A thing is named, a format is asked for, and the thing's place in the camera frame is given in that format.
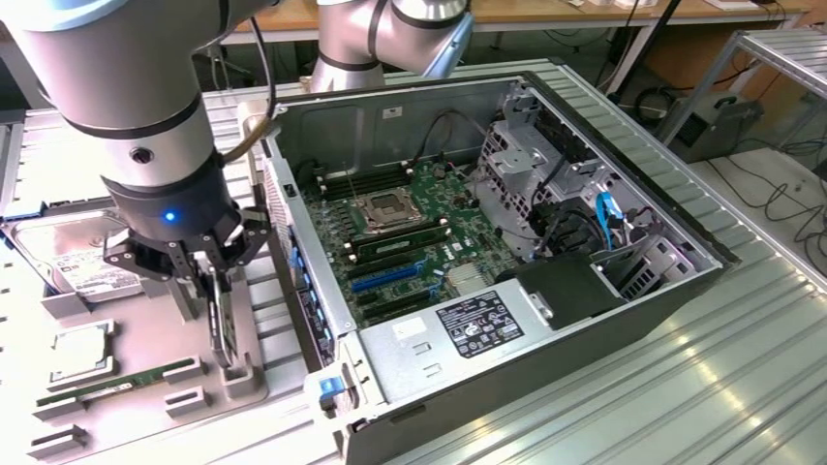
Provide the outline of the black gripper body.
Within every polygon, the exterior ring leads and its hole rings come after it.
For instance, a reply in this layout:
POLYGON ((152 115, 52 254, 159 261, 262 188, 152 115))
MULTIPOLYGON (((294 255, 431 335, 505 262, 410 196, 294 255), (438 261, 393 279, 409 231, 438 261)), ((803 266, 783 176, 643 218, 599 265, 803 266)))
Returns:
POLYGON ((130 229, 152 241, 183 241, 206 233, 226 239, 240 224, 215 157, 184 179, 160 187, 127 186, 107 178, 103 184, 130 229))

